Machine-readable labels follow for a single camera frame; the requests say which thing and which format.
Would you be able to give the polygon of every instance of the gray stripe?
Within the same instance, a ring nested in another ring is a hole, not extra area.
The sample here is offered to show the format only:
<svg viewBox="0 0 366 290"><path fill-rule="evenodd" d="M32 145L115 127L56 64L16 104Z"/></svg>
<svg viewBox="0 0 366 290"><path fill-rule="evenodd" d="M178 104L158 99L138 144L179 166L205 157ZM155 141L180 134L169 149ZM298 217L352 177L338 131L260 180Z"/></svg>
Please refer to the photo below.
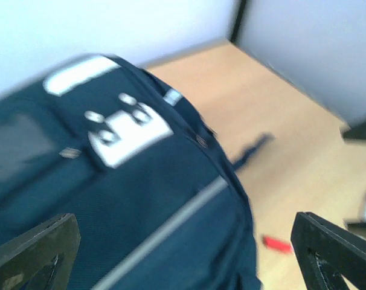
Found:
<svg viewBox="0 0 366 290"><path fill-rule="evenodd" d="M105 290L114 286L117 281L123 278L124 275L145 259L158 245L226 187L227 182L221 176L215 179L145 239L143 243L137 246L120 264L102 278L92 290Z"/></svg>

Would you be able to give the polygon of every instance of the white wall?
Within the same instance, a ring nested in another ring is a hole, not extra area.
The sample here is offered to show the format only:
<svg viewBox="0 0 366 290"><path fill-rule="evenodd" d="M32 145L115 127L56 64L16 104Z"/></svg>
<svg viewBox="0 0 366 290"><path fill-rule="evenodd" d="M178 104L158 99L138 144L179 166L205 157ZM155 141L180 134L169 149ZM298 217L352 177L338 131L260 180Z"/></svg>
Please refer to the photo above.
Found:
<svg viewBox="0 0 366 290"><path fill-rule="evenodd" d="M139 64L226 37L234 0L0 1L0 93L81 53Z"/></svg>
<svg viewBox="0 0 366 290"><path fill-rule="evenodd" d="M366 0L251 0L240 46L349 123L366 118Z"/></svg>

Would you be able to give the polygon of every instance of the navy bag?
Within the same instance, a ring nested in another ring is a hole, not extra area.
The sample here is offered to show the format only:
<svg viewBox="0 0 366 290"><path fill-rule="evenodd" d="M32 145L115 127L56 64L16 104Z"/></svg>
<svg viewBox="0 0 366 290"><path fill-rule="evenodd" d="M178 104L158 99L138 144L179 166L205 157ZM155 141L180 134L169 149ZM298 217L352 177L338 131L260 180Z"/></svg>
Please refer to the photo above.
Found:
<svg viewBox="0 0 366 290"><path fill-rule="evenodd" d="M0 101L0 245L58 213L68 289L260 289L248 198L179 92L88 55Z"/></svg>

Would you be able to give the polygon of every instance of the wooden desk surface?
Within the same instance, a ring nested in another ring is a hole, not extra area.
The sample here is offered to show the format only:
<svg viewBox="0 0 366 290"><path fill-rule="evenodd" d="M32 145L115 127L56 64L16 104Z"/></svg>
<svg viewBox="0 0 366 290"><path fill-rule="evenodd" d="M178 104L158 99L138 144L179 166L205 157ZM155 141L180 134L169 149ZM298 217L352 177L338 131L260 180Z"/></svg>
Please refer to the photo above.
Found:
<svg viewBox="0 0 366 290"><path fill-rule="evenodd" d="M198 108L230 158L262 132L277 137L239 176L255 218L265 289L305 289L295 256L267 250L260 236L289 240L298 211L337 225L357 218L366 191L366 146L345 144L343 122L229 43L151 72Z"/></svg>

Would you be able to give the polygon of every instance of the white label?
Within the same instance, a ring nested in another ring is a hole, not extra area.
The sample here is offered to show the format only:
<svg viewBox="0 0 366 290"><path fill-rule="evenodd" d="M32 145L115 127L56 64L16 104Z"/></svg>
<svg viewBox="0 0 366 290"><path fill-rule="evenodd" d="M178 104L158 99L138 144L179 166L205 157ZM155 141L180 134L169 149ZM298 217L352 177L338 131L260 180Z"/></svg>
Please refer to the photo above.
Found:
<svg viewBox="0 0 366 290"><path fill-rule="evenodd" d="M119 111L105 119L110 129L120 136L114 144L105 145L89 132L89 140L97 155L104 164L117 168L152 144L173 135L173 131L164 119L152 108L139 103L150 115L150 121L144 125L137 124L127 112Z"/></svg>
<svg viewBox="0 0 366 290"><path fill-rule="evenodd" d="M169 89L168 92L164 95L164 100L170 104L171 106L174 106L177 104L177 102L182 98L182 94L178 91L175 91L174 89Z"/></svg>
<svg viewBox="0 0 366 290"><path fill-rule="evenodd" d="M43 81L49 94L61 97L76 86L102 76L120 66L103 56L91 56L82 62L57 71Z"/></svg>

